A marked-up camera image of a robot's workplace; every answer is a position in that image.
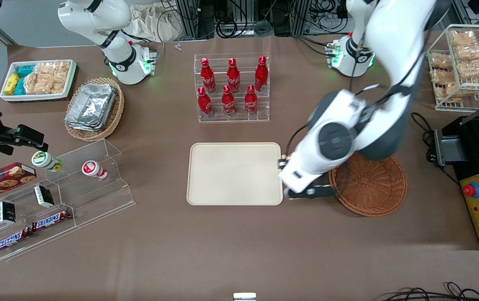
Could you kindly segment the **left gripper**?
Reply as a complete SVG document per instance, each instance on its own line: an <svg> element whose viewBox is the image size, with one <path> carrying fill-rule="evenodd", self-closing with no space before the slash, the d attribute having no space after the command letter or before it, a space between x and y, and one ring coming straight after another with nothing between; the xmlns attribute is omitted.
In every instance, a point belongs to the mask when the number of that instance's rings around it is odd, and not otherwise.
<svg viewBox="0 0 479 301"><path fill-rule="evenodd" d="M278 168L280 171L283 171L287 166L290 157L281 157L278 160ZM294 179L298 179L301 184L306 183L306 180L309 178L303 179L304 175L297 170L293 170L292 174ZM335 188L330 185L329 181L325 181L323 183L316 183L318 179L310 179L312 180L308 186L305 186L305 189L301 192L296 192L289 188L287 184L285 184L286 188L283 189L283 195L289 199L316 199L316 198L331 198L336 196Z"/></svg>

